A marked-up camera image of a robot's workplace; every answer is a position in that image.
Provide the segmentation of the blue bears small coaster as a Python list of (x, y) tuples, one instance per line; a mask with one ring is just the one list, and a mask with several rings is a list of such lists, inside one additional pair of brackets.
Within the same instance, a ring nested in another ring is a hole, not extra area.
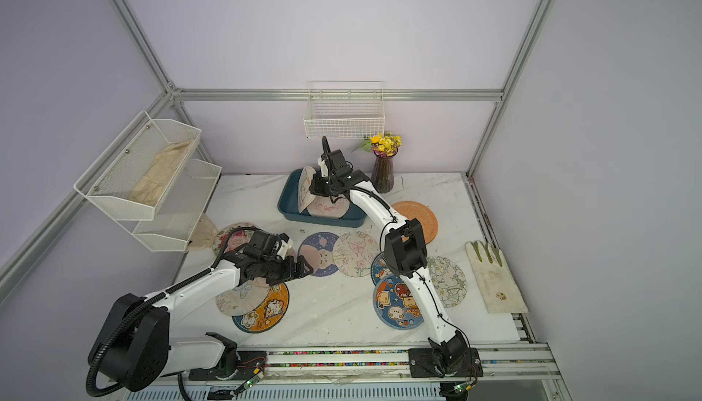
[(373, 285), (377, 286), (378, 284), (380, 284), (380, 282), (382, 282), (382, 280), (385, 280), (391, 276), (392, 272), (388, 267), (384, 254), (378, 254), (378, 256), (374, 258), (371, 265), (370, 278), (373, 282)]

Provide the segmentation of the pink bunny white coaster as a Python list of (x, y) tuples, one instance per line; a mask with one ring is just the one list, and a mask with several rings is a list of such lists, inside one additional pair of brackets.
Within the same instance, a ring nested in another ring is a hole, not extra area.
[(347, 198), (340, 197), (332, 200), (329, 197), (316, 196), (307, 207), (310, 216), (339, 219), (349, 211), (350, 202)]

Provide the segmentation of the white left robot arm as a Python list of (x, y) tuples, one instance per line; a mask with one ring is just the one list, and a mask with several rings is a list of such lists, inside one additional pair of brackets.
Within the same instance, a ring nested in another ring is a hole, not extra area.
[(171, 333), (195, 310), (249, 280), (262, 278), (275, 286), (312, 273), (287, 234), (249, 230), (250, 240), (234, 249), (223, 242), (204, 271), (146, 296), (127, 293), (113, 304), (88, 356), (90, 397), (122, 388), (137, 392), (159, 377), (182, 377), (193, 369), (208, 370), (218, 379), (237, 374), (241, 357), (235, 341), (214, 332), (196, 338)]

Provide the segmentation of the green floral white coaster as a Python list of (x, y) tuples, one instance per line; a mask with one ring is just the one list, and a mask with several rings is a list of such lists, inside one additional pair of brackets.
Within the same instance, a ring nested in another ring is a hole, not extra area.
[(428, 269), (445, 308), (460, 305), (467, 295), (466, 277), (461, 268), (444, 257), (428, 259)]

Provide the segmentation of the blue bears large coaster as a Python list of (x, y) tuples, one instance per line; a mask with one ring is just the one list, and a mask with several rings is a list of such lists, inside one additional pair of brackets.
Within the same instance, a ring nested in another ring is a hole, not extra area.
[(424, 323), (409, 288), (395, 275), (383, 278), (376, 285), (373, 303), (378, 318), (393, 329), (408, 331)]

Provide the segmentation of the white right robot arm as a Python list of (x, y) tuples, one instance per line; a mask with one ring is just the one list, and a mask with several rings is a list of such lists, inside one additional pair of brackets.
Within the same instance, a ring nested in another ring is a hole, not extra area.
[(376, 191), (369, 177), (354, 169), (343, 152), (332, 151), (327, 141), (323, 141), (318, 164), (320, 171), (313, 176), (310, 192), (331, 200), (347, 199), (381, 228), (380, 253), (391, 273), (408, 287), (428, 324), (431, 372), (437, 377), (454, 377), (469, 366), (468, 384), (475, 385), (481, 376), (479, 356), (466, 333), (451, 321), (433, 284), (420, 221), (397, 212)]

